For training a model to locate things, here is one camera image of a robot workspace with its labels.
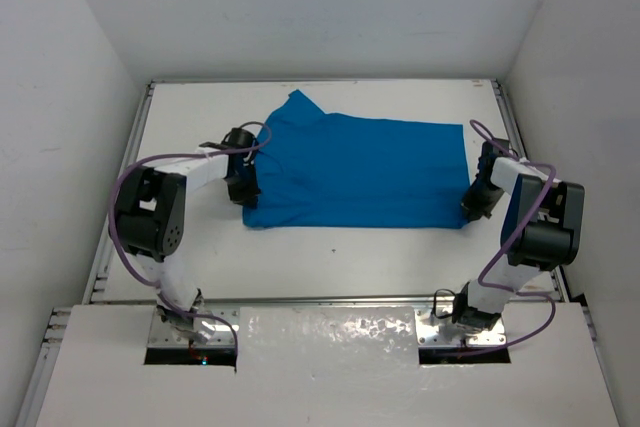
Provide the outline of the blue t shirt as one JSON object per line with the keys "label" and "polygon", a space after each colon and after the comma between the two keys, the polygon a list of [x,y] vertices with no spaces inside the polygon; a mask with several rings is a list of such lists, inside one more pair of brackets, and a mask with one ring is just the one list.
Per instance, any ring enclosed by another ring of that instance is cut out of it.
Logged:
{"label": "blue t shirt", "polygon": [[290,93],[259,133],[252,229],[460,229],[470,186],[463,127],[326,113]]}

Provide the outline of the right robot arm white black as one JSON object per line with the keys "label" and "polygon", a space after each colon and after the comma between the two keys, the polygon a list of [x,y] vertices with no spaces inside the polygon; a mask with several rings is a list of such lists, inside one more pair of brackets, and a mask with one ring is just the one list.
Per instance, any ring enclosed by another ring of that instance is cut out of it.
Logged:
{"label": "right robot arm white black", "polygon": [[508,147],[503,139],[483,143],[478,172],[461,202],[472,222],[490,217],[498,201],[510,197],[499,251],[454,298],[451,321],[472,331],[493,328],[526,283],[571,264],[580,245],[585,188],[541,172]]}

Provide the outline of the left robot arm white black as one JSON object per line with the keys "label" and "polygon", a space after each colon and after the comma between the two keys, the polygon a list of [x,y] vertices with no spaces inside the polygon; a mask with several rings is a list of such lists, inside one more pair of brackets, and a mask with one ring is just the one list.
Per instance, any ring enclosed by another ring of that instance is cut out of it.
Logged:
{"label": "left robot arm white black", "polygon": [[255,159],[264,142],[250,124],[193,153],[157,154],[126,167],[110,194],[108,234],[117,256],[139,283],[154,289],[160,319],[191,342],[205,344],[225,321],[206,310],[177,251],[187,198],[222,181],[232,203],[254,209],[261,190]]}

